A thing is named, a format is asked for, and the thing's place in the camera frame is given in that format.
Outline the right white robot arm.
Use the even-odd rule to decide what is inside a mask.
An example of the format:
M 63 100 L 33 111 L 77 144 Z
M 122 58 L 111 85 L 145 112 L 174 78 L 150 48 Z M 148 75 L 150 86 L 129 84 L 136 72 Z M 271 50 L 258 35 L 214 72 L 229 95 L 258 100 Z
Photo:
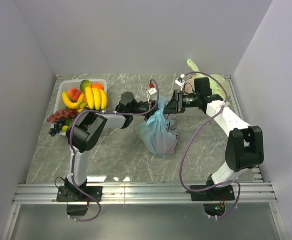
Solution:
M 199 108 L 215 121 L 228 137 L 225 149 L 225 162 L 200 189 L 182 186 L 189 193 L 206 192 L 207 196 L 216 200 L 223 195 L 227 186 L 248 169 L 264 160 L 263 133 L 259 126 L 251 126 L 239 118 L 227 105 L 227 97 L 213 94 L 209 78 L 201 77 L 194 80 L 194 92 L 183 93 L 175 90 L 172 98 L 164 108 L 165 114 L 180 114 L 187 108 Z

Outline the blue printed plastic bag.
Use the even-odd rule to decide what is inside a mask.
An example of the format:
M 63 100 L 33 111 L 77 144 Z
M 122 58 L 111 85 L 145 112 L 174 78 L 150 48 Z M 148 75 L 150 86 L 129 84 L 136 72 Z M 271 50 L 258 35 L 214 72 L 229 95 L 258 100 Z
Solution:
M 178 128 L 176 127 L 177 116 L 175 113 L 164 114 L 164 107 L 169 99 L 161 96 L 159 98 L 158 110 L 147 121 L 137 126 L 139 138 L 151 153 L 161 156 L 170 156 L 178 139 Z

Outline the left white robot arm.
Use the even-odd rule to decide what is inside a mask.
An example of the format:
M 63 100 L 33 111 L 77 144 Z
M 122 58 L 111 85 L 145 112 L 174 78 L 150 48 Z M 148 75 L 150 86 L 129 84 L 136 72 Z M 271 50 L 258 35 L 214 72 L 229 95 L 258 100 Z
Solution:
M 66 131 L 70 145 L 70 168 L 64 185 L 59 187 L 60 197 L 72 201 L 84 201 L 91 197 L 87 187 L 87 166 L 89 151 L 98 142 L 101 133 L 106 129 L 125 129 L 133 116 L 149 118 L 156 110 L 159 93 L 156 92 L 145 102 L 137 102 L 134 95 L 127 91 L 121 95 L 113 112 L 85 109 Z

